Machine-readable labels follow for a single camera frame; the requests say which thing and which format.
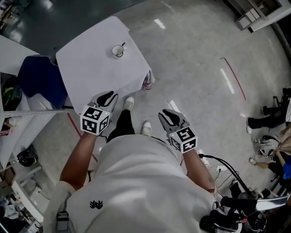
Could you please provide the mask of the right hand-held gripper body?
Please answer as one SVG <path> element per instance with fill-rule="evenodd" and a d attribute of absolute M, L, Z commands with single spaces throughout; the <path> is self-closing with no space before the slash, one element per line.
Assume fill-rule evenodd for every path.
<path fill-rule="evenodd" d="M 190 128 L 189 122 L 183 122 L 179 126 L 169 125 L 166 128 L 168 142 L 181 154 L 197 147 L 197 136 Z"/>

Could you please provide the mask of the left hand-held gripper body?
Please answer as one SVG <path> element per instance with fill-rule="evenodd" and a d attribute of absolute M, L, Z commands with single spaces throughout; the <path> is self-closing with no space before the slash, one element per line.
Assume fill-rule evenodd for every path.
<path fill-rule="evenodd" d="M 109 125 L 113 112 L 113 101 L 107 106 L 99 106 L 97 102 L 91 101 L 80 115 L 80 129 L 84 132 L 100 135 Z"/>

